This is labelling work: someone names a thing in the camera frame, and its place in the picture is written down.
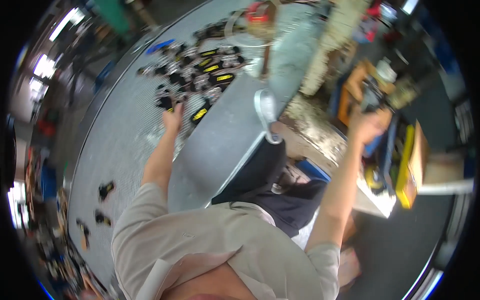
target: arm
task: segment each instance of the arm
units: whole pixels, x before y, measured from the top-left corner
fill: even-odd
[[[144,176],[140,182],[140,186],[149,182],[156,183],[164,193],[165,198],[167,198],[168,182],[172,173],[175,138],[181,128],[182,114],[182,103],[175,106],[174,112],[163,112],[166,131],[148,158],[144,167]]]
[[[347,152],[327,186],[305,252],[321,243],[342,245],[343,231],[357,194],[363,148],[385,129],[377,113],[362,115],[359,107],[354,109],[348,129]]]

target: fluorescent light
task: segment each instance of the fluorescent light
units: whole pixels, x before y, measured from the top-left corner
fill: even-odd
[[[419,0],[407,0],[403,6],[402,6],[402,10],[404,11],[404,13],[406,14],[411,14],[412,11],[415,9],[415,7],[417,6],[417,3],[419,2]]]
[[[70,19],[72,18],[72,16],[77,12],[78,10],[78,7],[77,8],[74,8],[72,9],[71,11],[68,12],[68,14],[65,16],[65,18],[63,18],[59,25],[57,26],[57,28],[55,28],[55,30],[52,32],[52,34],[50,35],[50,37],[48,38],[50,41],[54,41],[60,34],[60,31],[62,31],[63,28],[65,28],[65,26],[67,25],[68,21],[70,21]]]

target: yellow label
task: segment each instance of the yellow label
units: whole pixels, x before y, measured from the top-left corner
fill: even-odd
[[[220,80],[225,80],[225,79],[228,79],[228,78],[232,78],[233,75],[225,75],[225,76],[219,76],[216,78],[217,81],[220,81]]]
[[[193,117],[193,120],[198,120],[199,118],[201,118],[204,114],[207,113],[207,110],[205,108],[202,108],[196,115],[195,117]]]
[[[212,59],[207,59],[207,60],[199,63],[198,65],[199,65],[200,67],[203,67],[204,65],[208,64],[208,63],[211,62],[211,61],[212,61]]]
[[[218,65],[211,66],[210,68],[205,69],[204,72],[210,72],[210,71],[213,71],[215,69],[218,69]]]
[[[208,52],[202,53],[202,56],[207,56],[207,55],[215,54],[215,53],[216,53],[215,50],[213,50],[213,51],[208,51]]]

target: left hand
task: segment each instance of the left hand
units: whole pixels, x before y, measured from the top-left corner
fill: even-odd
[[[178,134],[181,129],[182,116],[183,116],[183,103],[178,103],[173,108],[173,112],[164,111],[163,123],[167,131],[172,131],[172,132],[175,132],[175,134]]]

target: shirt sleeve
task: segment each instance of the shirt sleeve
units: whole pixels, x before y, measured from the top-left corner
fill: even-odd
[[[156,183],[140,187],[132,203],[125,209],[113,230],[112,252],[118,239],[126,237],[142,224],[168,213],[167,200]]]
[[[111,253],[119,286],[127,300],[135,299],[143,284],[140,278],[148,275],[141,264],[143,255],[138,254],[136,248],[137,231],[142,230],[147,222],[167,213],[167,200],[160,187],[156,183],[146,183],[140,187],[132,203],[116,222]]]
[[[334,300],[338,296],[338,267],[340,266],[340,248],[332,243],[319,244],[307,252],[319,275],[323,299]]]

